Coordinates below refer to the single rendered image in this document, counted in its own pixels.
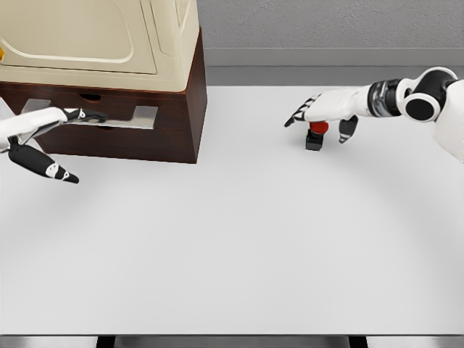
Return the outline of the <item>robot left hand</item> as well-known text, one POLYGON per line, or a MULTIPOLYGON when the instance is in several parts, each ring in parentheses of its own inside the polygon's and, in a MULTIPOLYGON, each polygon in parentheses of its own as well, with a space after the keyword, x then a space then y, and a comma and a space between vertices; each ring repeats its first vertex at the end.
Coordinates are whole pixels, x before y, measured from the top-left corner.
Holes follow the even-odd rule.
POLYGON ((103 123, 108 119, 108 114, 90 109, 47 107, 2 120, 0 153, 8 154, 13 163, 39 176, 77 184, 79 178, 76 175, 68 172, 49 155, 29 146, 28 141, 58 126, 93 119, 103 123))

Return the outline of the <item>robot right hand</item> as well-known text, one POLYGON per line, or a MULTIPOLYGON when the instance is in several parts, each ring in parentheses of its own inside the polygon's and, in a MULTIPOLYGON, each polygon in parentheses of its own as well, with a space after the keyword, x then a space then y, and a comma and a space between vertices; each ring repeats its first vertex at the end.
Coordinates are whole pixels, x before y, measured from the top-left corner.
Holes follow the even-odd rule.
POLYGON ((368 87, 338 88, 311 96, 285 122, 287 128, 296 121, 349 121, 353 116, 370 116, 368 87))

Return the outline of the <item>red button switch black base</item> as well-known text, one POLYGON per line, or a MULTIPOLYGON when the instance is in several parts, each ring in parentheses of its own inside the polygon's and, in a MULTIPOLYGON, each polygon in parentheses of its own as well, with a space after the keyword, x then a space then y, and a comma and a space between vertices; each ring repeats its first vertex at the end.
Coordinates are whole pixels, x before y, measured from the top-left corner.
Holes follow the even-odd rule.
POLYGON ((323 146, 324 134, 328 131, 327 122, 309 122, 309 128, 305 141, 305 149, 320 151, 323 146))

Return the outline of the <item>brown drawer with silver handle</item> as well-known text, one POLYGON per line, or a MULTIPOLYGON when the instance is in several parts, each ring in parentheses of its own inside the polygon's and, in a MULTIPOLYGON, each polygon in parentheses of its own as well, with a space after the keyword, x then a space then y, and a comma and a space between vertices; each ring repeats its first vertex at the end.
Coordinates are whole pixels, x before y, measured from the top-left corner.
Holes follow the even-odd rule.
POLYGON ((58 107, 92 109, 115 120, 129 120, 137 106, 157 107, 155 128, 183 130, 189 125, 186 93, 89 88, 34 83, 0 82, 0 96, 15 112, 29 99, 47 99, 58 107))

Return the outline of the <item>plain brown wooden drawer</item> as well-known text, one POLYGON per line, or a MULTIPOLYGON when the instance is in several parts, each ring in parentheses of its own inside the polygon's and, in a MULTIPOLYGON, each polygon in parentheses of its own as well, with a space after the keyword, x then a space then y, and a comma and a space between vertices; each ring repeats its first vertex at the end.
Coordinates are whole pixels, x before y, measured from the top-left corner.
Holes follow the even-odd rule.
POLYGON ((62 125, 36 138, 48 154, 195 163, 181 130, 62 125))

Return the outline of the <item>brown wooden drawer cabinet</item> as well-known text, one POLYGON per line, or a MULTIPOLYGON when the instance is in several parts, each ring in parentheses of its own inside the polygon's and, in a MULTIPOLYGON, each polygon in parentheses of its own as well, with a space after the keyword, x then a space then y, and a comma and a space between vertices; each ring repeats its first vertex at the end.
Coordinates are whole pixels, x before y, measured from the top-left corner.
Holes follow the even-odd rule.
MULTIPOLYGON (((204 125, 204 117, 207 108, 207 84, 205 78, 205 67, 204 67, 204 49, 202 42, 202 35, 200 34, 199 46, 195 52, 193 65, 191 67, 190 76, 188 77, 187 85, 182 90, 186 93, 186 100, 188 105, 188 110, 190 112, 189 125, 184 128, 187 141, 191 144, 191 147, 194 150, 195 157, 197 160, 199 146, 202 137, 202 129, 204 125)), ((46 109, 47 107, 58 107, 51 103, 47 99, 29 99, 26 101, 25 106, 20 112, 15 112, 7 104, 5 97, 0 96, 0 121, 6 120, 8 118, 21 115, 27 112, 33 112, 36 110, 46 109)), ((100 123, 96 119, 83 121, 83 122, 73 122, 65 125, 90 125, 98 126, 103 128, 134 128, 134 129, 144 129, 150 130, 155 129, 154 121, 156 119, 158 112, 157 107, 150 106, 137 106, 135 112, 132 115, 132 118, 129 120, 115 120, 108 115, 108 119, 100 123)), ((32 138, 28 141, 36 141, 36 138, 32 138)))

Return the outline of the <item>cream boxy appliance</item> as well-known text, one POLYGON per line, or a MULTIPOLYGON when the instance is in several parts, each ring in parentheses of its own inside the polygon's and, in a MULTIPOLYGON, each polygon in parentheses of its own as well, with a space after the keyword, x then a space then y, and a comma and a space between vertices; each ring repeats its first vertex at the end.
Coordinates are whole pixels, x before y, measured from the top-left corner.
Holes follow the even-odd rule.
POLYGON ((0 81, 182 91, 196 0, 0 0, 0 81))

